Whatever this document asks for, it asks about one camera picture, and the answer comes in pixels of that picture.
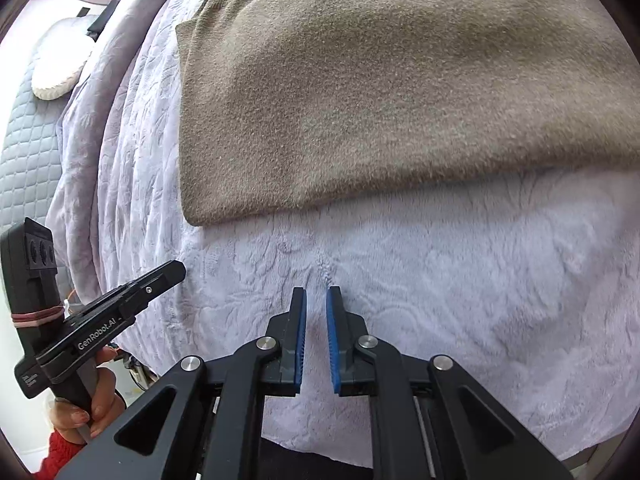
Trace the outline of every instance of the round metal joint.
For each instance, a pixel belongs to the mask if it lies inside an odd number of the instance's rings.
[[[447,370],[451,370],[453,368],[453,361],[448,355],[438,355],[433,358],[433,366],[435,366],[438,370],[446,372]]]
[[[373,335],[361,335],[358,344],[363,348],[375,348],[378,346],[378,338]]]
[[[180,367],[185,372],[193,372],[200,367],[200,359],[196,356],[190,355],[189,357],[185,357],[182,361],[180,361]]]
[[[271,350],[274,346],[276,346],[276,340],[273,337],[269,337],[268,335],[266,335],[258,339],[258,341],[255,342],[255,345],[260,350]]]

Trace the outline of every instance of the sweater sleeve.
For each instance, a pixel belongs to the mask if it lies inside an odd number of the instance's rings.
[[[33,474],[35,480],[54,480],[58,471],[84,446],[67,442],[54,431],[49,437],[49,455],[42,461],[40,471]]]

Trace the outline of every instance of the round white object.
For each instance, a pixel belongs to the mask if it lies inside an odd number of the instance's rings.
[[[95,41],[85,34],[60,35],[47,41],[33,68],[31,89],[34,95],[51,101],[71,91],[78,84],[82,67],[94,46]]]

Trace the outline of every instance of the knit garment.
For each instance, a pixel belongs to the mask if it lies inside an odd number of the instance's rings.
[[[33,474],[35,480],[54,480],[63,466],[69,462],[84,446],[67,442],[54,431],[49,437],[49,454],[42,461],[40,471]]]
[[[598,0],[206,0],[177,38],[194,225],[640,162],[640,66]]]

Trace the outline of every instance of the human hand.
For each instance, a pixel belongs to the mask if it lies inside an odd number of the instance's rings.
[[[105,346],[95,355],[96,365],[111,361],[116,357],[117,352]],[[95,387],[94,397],[91,402],[91,418],[94,423],[91,425],[91,437],[98,436],[108,425],[110,425],[122,412],[126,406],[123,400],[116,394],[116,376],[108,368],[98,368],[98,382]],[[49,418],[53,427],[66,441],[73,444],[84,444],[84,439],[76,428],[86,424],[89,414],[66,402],[64,399],[56,399],[49,412]]]

